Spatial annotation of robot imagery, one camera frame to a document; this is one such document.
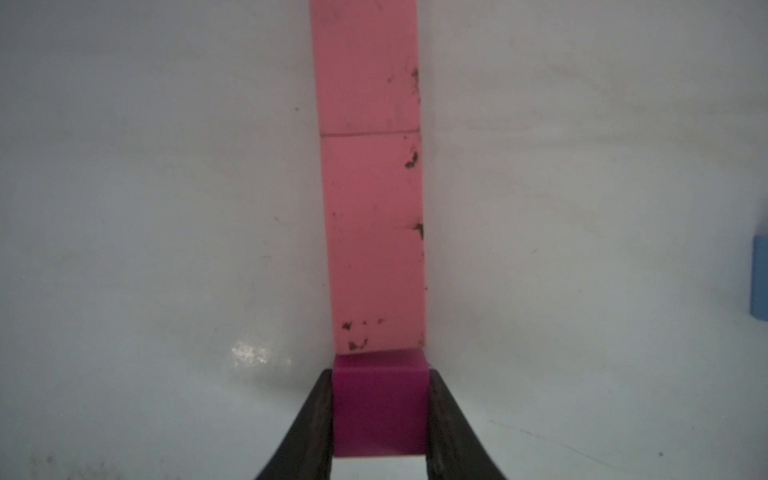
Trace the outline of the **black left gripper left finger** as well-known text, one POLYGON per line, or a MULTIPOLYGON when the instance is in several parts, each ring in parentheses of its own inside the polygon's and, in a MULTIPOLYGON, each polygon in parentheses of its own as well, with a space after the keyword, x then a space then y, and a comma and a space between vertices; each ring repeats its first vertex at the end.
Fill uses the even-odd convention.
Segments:
POLYGON ((276 452, 255 479, 328 480, 332 459, 332 370, 325 369, 276 452))

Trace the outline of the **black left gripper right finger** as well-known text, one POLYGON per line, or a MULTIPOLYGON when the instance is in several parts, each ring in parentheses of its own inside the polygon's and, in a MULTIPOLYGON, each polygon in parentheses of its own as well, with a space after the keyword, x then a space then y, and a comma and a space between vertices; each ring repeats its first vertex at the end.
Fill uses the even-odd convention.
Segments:
POLYGON ((429 480, 506 480, 436 369, 429 371, 426 470, 429 480))

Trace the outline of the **magenta small cube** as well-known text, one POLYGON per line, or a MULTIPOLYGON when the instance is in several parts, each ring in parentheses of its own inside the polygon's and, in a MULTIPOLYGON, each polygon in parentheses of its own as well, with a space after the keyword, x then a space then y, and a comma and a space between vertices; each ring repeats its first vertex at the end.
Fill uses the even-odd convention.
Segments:
POLYGON ((337 356, 333 451, 340 458, 426 452, 429 366, 421 349, 337 356))

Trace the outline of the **pink rectangular block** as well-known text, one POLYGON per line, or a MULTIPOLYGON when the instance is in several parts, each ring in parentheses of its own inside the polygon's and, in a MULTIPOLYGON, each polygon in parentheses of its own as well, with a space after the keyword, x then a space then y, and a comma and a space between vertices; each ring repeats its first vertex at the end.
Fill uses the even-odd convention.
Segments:
POLYGON ((423 346, 420 134, 324 137, 321 170, 336 354, 423 346))

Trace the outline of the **small blue cube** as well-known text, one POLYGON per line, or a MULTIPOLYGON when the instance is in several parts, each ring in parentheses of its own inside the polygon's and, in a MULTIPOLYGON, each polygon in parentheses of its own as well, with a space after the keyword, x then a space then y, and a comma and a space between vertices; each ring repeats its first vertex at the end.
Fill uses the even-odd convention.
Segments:
POLYGON ((762 321, 768 319, 768 237, 753 239, 750 289, 750 314, 762 321))

